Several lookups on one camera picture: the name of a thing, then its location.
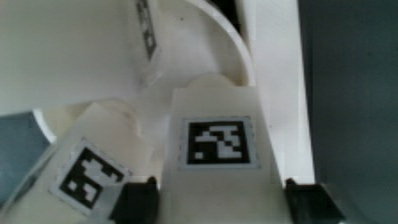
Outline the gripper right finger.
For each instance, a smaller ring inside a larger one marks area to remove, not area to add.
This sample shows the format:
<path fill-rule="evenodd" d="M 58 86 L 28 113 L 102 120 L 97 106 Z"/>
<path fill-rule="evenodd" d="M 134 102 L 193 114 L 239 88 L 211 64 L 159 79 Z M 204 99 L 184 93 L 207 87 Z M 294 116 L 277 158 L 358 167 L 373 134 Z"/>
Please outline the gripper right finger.
<path fill-rule="evenodd" d="M 293 224 L 341 224 L 344 215 L 319 184 L 285 180 L 284 195 Z"/>

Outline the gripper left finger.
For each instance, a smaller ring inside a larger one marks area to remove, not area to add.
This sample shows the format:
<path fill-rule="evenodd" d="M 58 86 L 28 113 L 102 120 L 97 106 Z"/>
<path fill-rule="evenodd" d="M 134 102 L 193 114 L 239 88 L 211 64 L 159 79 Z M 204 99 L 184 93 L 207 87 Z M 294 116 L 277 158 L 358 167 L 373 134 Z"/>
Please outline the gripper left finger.
<path fill-rule="evenodd" d="M 104 187 L 86 224 L 156 224 L 159 191 L 156 178 Z"/>

